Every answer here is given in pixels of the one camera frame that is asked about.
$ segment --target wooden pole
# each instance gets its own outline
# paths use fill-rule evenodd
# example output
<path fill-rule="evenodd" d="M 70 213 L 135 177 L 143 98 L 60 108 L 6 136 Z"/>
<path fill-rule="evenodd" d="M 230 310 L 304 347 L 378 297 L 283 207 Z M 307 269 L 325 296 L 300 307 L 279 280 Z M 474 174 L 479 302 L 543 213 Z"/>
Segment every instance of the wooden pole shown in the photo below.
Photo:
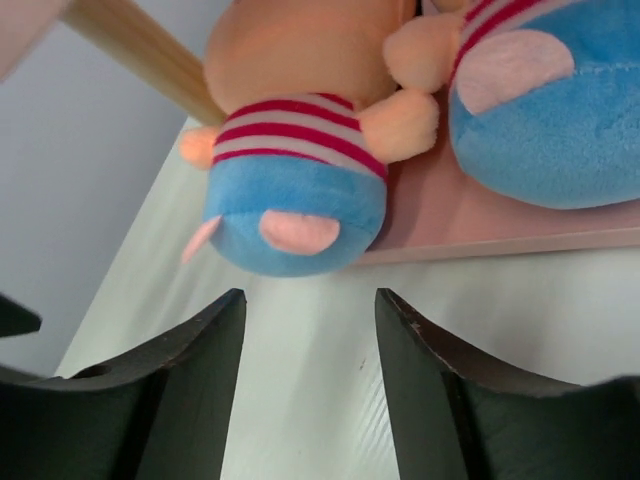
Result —
<path fill-rule="evenodd" d="M 75 0 L 62 20 L 199 122 L 224 120 L 198 58 L 132 0 Z"/>

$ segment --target gray wall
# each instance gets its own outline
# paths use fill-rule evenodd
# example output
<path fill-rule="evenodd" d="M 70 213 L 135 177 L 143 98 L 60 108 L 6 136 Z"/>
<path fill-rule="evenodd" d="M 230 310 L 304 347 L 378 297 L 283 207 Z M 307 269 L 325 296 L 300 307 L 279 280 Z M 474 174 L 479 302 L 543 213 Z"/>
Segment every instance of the gray wall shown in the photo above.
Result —
<path fill-rule="evenodd" d="M 228 0 L 139 3 L 200 56 Z M 0 86 L 0 291 L 44 320 L 0 364 L 55 371 L 185 118 L 63 25 Z"/>

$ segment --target stuffed animal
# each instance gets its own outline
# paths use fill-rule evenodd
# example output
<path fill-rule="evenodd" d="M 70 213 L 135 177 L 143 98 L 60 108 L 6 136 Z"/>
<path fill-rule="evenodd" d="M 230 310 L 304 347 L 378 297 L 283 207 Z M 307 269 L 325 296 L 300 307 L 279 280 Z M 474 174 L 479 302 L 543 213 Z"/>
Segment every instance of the stuffed animal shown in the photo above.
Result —
<path fill-rule="evenodd" d="M 554 209 L 640 198 L 640 3 L 475 0 L 385 44 L 403 86 L 450 86 L 462 169 Z"/>
<path fill-rule="evenodd" d="M 304 276 L 343 268 L 385 216 L 387 166 L 431 148 L 438 104 L 397 91 L 385 38 L 415 0 L 236 0 L 204 61 L 228 118 L 185 133 L 182 155 L 209 169 L 210 241 L 242 269 Z"/>

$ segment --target red and white striped shirt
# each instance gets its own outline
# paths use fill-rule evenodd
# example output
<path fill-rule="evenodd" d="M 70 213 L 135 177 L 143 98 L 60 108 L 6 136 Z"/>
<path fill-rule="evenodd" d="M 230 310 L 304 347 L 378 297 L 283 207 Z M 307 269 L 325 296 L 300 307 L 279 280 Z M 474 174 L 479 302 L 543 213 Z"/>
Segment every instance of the red and white striped shirt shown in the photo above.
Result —
<path fill-rule="evenodd" d="M 582 0 L 472 0 L 465 15 L 452 78 L 465 54 L 482 40 Z"/>
<path fill-rule="evenodd" d="M 213 164 L 249 155 L 292 155 L 378 176 L 353 105 L 336 95 L 298 94 L 241 108 L 222 125 Z"/>

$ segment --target pink board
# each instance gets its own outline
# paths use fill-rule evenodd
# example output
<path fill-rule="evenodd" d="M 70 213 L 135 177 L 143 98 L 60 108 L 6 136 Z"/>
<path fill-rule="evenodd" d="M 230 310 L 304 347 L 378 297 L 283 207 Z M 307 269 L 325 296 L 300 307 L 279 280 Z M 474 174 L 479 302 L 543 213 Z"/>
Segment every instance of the pink board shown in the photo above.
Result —
<path fill-rule="evenodd" d="M 431 152 L 392 167 L 385 225 L 359 263 L 635 245 L 640 201 L 554 211 L 503 197 L 460 170 L 443 131 Z"/>

